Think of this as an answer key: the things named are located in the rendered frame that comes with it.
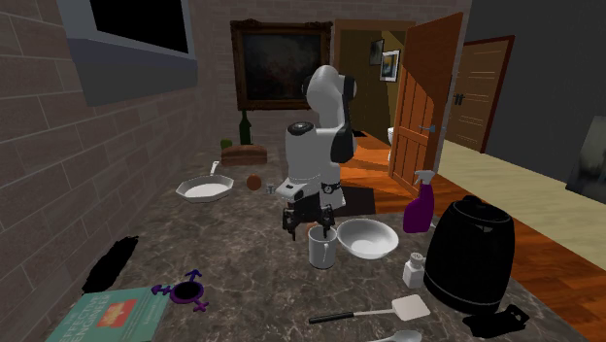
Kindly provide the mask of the brown bread loaf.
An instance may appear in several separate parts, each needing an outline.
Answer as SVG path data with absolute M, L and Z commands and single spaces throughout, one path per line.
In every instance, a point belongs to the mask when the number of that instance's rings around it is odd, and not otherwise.
M 223 166 L 259 165 L 267 162 L 267 150 L 259 145 L 236 145 L 221 151 Z

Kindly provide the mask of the teal book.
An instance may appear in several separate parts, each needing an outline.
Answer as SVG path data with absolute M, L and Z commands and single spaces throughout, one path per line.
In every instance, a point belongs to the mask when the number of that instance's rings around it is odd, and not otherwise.
M 150 288 L 87 293 L 45 342 L 153 342 L 168 302 Z

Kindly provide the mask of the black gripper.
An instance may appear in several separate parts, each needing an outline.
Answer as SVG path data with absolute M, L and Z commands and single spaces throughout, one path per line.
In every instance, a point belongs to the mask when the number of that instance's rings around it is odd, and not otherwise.
M 298 201 L 288 202 L 283 210 L 283 229 L 291 235 L 293 241 L 296 240 L 297 224 L 301 222 L 318 222 L 322 225 L 323 237 L 326 238 L 327 232 L 335 224 L 332 206 L 321 206 L 318 192 Z

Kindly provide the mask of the dark painting in brown frame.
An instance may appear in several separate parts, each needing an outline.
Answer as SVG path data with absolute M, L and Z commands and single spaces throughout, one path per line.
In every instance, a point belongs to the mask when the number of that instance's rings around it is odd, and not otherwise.
M 307 110 L 304 80 L 330 62 L 330 21 L 232 20 L 237 108 Z

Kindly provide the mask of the white mug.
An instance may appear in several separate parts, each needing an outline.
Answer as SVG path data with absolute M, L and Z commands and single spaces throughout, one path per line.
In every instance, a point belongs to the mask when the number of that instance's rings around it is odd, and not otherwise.
M 309 263 L 317 269 L 329 269 L 335 263 L 337 231 L 330 227 L 327 231 L 321 225 L 308 231 Z

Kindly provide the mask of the white frying pan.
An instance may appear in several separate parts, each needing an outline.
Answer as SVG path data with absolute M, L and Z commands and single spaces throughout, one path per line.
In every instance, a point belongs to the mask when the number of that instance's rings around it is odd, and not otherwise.
M 213 162 L 209 175 L 182 182 L 176 188 L 176 194 L 190 203 L 209 203 L 227 196 L 234 180 L 215 173 L 219 164 L 219 160 Z

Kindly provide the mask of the blue wall picture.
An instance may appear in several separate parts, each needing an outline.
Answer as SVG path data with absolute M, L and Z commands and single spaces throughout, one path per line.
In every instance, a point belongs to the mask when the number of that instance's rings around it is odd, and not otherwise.
M 397 81 L 400 50 L 384 51 L 381 62 L 380 80 L 383 82 Z

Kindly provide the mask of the grey-framed window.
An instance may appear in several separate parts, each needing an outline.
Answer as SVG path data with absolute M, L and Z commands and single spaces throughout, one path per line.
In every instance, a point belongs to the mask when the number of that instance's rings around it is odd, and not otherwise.
M 197 85 L 188 0 L 56 0 L 90 107 Z

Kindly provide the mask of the dark green bottle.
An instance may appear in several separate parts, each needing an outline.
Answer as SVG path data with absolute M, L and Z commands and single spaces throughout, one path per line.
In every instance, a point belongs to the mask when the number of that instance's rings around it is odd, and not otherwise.
M 252 143 L 251 134 L 252 124 L 250 123 L 246 110 L 241 111 L 241 120 L 239 123 L 239 135 L 241 145 L 250 145 Z

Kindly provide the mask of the white bowl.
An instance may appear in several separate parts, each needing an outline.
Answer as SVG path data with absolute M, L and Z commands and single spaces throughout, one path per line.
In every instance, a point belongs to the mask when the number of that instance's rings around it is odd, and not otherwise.
M 399 244 L 396 232 L 383 222 L 350 219 L 337 228 L 337 238 L 353 256 L 374 260 L 385 257 Z

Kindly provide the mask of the grey spoon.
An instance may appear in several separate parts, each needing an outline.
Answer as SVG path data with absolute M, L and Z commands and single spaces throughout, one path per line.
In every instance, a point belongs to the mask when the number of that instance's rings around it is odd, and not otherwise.
M 416 330 L 398 330 L 389 337 L 369 342 L 421 342 L 422 335 Z

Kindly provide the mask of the black electric kettle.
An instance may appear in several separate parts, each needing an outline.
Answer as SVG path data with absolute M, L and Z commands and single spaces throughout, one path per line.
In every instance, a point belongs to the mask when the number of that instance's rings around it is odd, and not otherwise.
M 466 195 L 452 202 L 430 241 L 423 281 L 428 291 L 456 311 L 497 311 L 510 279 L 515 224 L 505 211 Z

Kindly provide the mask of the white salt shaker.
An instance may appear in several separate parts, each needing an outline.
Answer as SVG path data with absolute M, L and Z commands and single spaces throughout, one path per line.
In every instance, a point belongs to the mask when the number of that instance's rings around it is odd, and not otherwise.
M 420 288 L 423 284 L 425 257 L 417 252 L 410 254 L 403 269 L 402 279 L 409 289 Z

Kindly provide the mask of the dark small wall picture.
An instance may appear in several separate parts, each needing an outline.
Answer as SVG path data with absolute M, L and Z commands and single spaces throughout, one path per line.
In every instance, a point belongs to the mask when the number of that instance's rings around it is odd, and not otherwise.
M 383 58 L 383 50 L 384 50 L 385 40 L 377 40 L 371 43 L 370 52 L 369 52 L 369 65 L 380 65 L 382 63 Z

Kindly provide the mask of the purple spray bottle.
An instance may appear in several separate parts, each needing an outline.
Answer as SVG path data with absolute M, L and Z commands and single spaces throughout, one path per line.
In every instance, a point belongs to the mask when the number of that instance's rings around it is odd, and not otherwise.
M 402 227 L 406 233 L 426 232 L 430 226 L 434 213 L 434 193 L 431 185 L 435 173 L 432 170 L 419 170 L 415 172 L 421 182 L 418 197 L 410 202 L 404 211 Z

